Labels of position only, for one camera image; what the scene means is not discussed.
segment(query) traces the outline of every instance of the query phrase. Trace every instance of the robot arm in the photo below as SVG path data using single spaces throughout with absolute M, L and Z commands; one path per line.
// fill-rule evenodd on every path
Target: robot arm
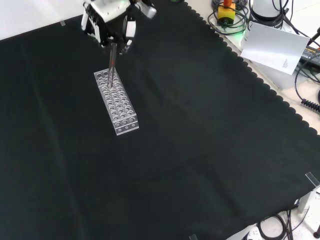
M 116 43 L 126 52 L 136 33 L 133 8 L 152 19 L 157 10 L 150 0 L 85 0 L 82 30 L 94 37 L 102 47 Z

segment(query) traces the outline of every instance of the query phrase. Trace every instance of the white device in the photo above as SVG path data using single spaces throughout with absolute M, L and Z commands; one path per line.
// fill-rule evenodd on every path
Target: white device
M 101 46 L 116 43 L 126 52 L 136 33 L 133 7 L 152 19 L 157 10 L 150 0 L 85 0 L 82 30 L 94 37 Z
M 251 228 L 246 239 L 247 240 L 263 240 L 257 226 L 254 226 L 253 228 Z
M 252 9 L 255 14 L 264 18 L 275 18 L 279 15 L 280 1 L 282 7 L 285 6 L 287 0 L 256 0 L 252 4 Z

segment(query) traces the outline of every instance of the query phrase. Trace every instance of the white cylinder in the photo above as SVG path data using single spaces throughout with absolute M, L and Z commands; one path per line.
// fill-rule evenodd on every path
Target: white cylinder
M 281 0 L 282 7 L 284 7 L 286 1 L 287 0 Z M 252 9 L 256 14 L 262 17 L 274 18 L 279 15 L 280 0 L 273 0 L 273 2 L 272 0 L 255 0 L 252 4 Z M 285 8 L 290 8 L 289 3 L 285 6 Z

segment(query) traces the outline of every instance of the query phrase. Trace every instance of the black cable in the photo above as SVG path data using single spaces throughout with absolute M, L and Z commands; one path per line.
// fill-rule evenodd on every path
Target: black cable
M 294 0 L 292 0 L 290 22 L 291 22 L 293 16 L 294 16 Z
M 249 0 L 249 9 L 250 9 L 250 14 L 253 16 L 254 19 L 256 19 L 253 22 L 257 22 L 258 24 L 266 25 L 269 27 L 275 27 L 277 24 L 279 24 L 280 21 L 283 21 L 285 17 L 285 12 L 281 10 L 279 15 L 273 21 L 263 21 L 259 19 L 259 16 L 257 16 L 253 11 L 253 8 L 251 7 L 251 0 Z
M 312 70 L 312 67 L 310 67 L 309 69 L 311 75 L 316 79 L 316 82 L 320 84 L 320 80 L 319 78 L 317 78 L 317 76 L 315 75 L 314 71 Z
M 250 232 L 248 232 L 248 233 L 242 238 L 242 240 L 247 240 L 249 233 L 250 233 Z
M 320 44 L 318 44 L 315 40 L 311 39 L 308 35 L 304 34 L 302 31 L 298 30 L 290 21 L 287 17 L 284 18 L 284 21 L 290 26 L 292 27 L 292 29 L 297 33 L 297 34 L 302 34 L 305 37 L 309 38 L 311 42 L 315 43 L 316 45 L 318 45 L 320 47 Z M 300 73 L 300 71 L 302 71 L 302 69 L 312 60 L 315 59 L 317 57 L 320 57 L 320 53 L 314 55 L 313 57 L 309 58 L 307 61 L 305 61 L 301 67 L 298 66 L 299 70 L 297 71 L 296 75 L 295 75 L 295 79 L 294 79 L 294 89 L 296 94 L 298 95 L 298 97 L 301 99 L 301 103 L 303 105 L 306 105 L 308 108 L 311 108 L 313 110 L 316 110 L 320 113 L 320 105 L 317 103 L 314 103 L 312 101 L 309 101 L 307 99 L 304 99 L 301 97 L 301 95 L 298 92 L 298 87 L 297 87 L 297 79 L 298 79 L 298 75 Z M 315 79 L 312 79 L 314 82 L 319 82 L 319 79 L 317 77 L 315 77 Z
M 265 240 L 282 240 L 282 239 L 285 237 L 285 235 L 286 235 L 286 229 L 287 229 L 286 224 L 285 224 L 284 220 L 282 219 L 282 217 L 280 217 L 278 214 L 273 215 L 272 217 L 277 218 L 277 219 L 280 221 L 281 225 L 282 225 L 282 232 L 281 232 L 281 234 L 280 234 L 279 236 L 269 237 L 269 236 L 266 236 L 265 233 L 262 231 L 262 229 L 261 229 L 261 222 L 269 219 L 269 217 L 267 217 L 267 218 L 265 218 L 264 220 L 258 222 L 256 226 L 257 226 L 258 229 L 259 229 L 259 232 L 260 232 L 260 234 L 261 234 L 261 237 L 263 237 Z
M 306 218 L 306 216 L 307 216 L 307 214 L 308 214 L 308 212 L 309 212 L 309 209 L 310 209 L 310 207 L 309 207 L 308 210 L 306 211 L 306 213 L 305 213 L 302 221 L 292 230 L 292 232 L 293 232 L 294 230 L 296 230 L 296 229 L 304 222 L 304 220 L 305 220 L 305 218 Z
M 247 24 L 249 22 L 249 19 L 248 19 L 248 16 L 247 16 L 248 13 L 249 13 L 249 9 L 246 7 L 246 5 L 248 4 L 248 0 L 237 0 L 236 2 L 233 2 L 233 3 L 235 3 L 235 9 L 233 9 L 231 7 L 224 6 L 224 4 L 221 3 L 221 0 L 212 0 L 212 2 L 211 2 L 212 8 L 213 8 L 213 12 L 208 16 L 207 20 L 208 20 L 209 25 L 217 33 L 219 33 L 221 35 L 225 35 L 225 36 L 235 35 L 235 34 L 243 33 L 246 30 L 246 26 L 247 26 Z M 219 7 L 224 7 L 226 9 L 231 9 L 231 10 L 235 11 L 235 15 L 236 16 L 240 16 L 240 20 L 237 21 L 236 23 L 231 23 L 231 24 L 228 24 L 228 23 L 220 21 L 218 19 L 217 15 L 216 15 Z M 234 31 L 234 32 L 222 32 L 219 28 L 217 28 L 217 26 L 213 25 L 210 22 L 210 17 L 212 15 L 216 19 L 217 24 L 221 24 L 221 27 L 223 29 L 226 29 L 226 28 L 231 28 L 231 29 L 241 28 L 241 30 Z

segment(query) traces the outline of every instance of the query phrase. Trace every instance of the table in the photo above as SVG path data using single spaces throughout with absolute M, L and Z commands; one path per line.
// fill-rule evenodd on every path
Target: table
M 186 0 L 189 6 L 194 9 L 205 21 L 207 21 L 208 16 L 212 13 L 211 0 Z M 312 37 L 316 34 L 319 28 L 319 21 L 317 20 L 317 13 L 320 11 L 320 1 L 294 1 L 295 2 L 295 13 L 293 14 L 292 22 L 302 32 Z M 239 56 L 241 54 L 240 39 L 239 37 L 225 37 L 221 36 L 223 40 L 227 43 L 227 46 L 232 49 L 233 52 L 237 53 Z M 317 112 L 311 111 L 301 104 L 300 98 L 297 96 L 294 88 L 289 88 L 286 90 L 280 90 L 274 85 L 272 80 L 268 78 L 262 71 L 256 67 L 251 61 L 244 60 L 248 63 L 252 71 L 255 72 L 260 78 L 264 80 L 270 88 L 276 91 L 277 95 L 281 96 L 284 101 L 288 102 L 292 108 L 296 110 L 296 113 L 301 115 L 303 120 L 309 123 L 311 128 L 317 130 L 318 135 L 320 135 L 320 115 Z M 311 80 L 300 84 L 298 86 L 299 93 L 306 99 L 318 103 L 318 92 L 320 90 L 320 85 L 315 84 Z
M 56 18 L 56 19 L 58 19 L 58 18 Z M 44 39 L 44 41 L 45 41 L 45 39 Z M 40 54 L 40 53 L 38 52 L 38 54 Z

